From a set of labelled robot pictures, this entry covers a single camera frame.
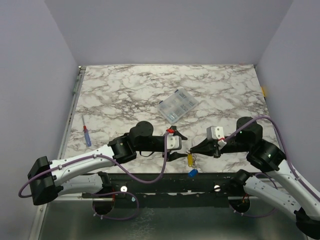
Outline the blue key tag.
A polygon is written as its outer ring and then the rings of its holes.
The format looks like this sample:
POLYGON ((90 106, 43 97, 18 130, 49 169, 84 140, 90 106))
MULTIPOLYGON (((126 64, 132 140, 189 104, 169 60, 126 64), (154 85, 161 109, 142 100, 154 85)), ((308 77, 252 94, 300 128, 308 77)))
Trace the blue key tag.
POLYGON ((198 173, 199 173, 199 172, 198 172, 197 169, 192 169, 192 170, 188 173, 188 176, 189 176, 190 178, 193 178, 193 177, 195 177, 198 173))

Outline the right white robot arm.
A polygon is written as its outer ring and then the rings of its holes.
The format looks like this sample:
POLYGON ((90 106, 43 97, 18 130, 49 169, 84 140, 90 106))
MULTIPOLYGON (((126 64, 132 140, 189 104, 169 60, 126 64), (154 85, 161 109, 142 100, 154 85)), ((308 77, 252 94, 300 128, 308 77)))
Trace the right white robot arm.
POLYGON ((264 184, 255 175, 240 169, 221 186, 222 191, 236 196, 255 196, 287 214, 297 228, 308 237, 320 238, 320 193, 288 159, 285 150, 263 139, 263 127, 259 117, 241 117, 236 130, 224 135, 223 127, 211 126, 206 130, 206 139, 189 151, 219 158, 222 154, 246 152, 246 160, 262 174, 276 180, 286 193, 264 184))

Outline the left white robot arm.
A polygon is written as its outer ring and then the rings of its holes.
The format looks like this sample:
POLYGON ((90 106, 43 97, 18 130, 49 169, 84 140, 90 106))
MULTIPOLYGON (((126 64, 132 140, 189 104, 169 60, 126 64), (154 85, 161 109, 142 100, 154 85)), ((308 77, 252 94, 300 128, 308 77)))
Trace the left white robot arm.
POLYGON ((33 204, 47 204, 60 195, 71 193, 95 193, 101 198, 106 197, 111 190, 110 184, 98 173, 92 177, 85 177, 85 174, 120 167, 136 159, 141 152, 162 153, 169 160, 169 152, 181 150, 182 142, 187 140, 176 126, 171 126, 164 135, 154 135, 153 132, 150 122, 140 121, 129 132, 91 152, 55 160, 48 160, 46 156, 38 158, 27 174, 33 204))

